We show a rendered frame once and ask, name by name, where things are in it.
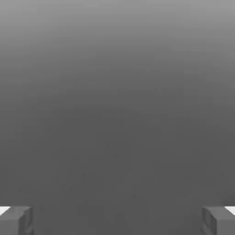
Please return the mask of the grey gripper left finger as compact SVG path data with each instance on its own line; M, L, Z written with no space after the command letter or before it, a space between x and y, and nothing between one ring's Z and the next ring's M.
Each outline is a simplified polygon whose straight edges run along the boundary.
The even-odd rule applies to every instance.
M0 235L34 235L34 208L0 206Z

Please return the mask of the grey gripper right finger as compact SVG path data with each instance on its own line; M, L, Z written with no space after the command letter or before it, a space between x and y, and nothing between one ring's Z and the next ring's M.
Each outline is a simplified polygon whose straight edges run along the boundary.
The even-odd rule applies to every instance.
M235 235L235 206L203 207L202 235Z

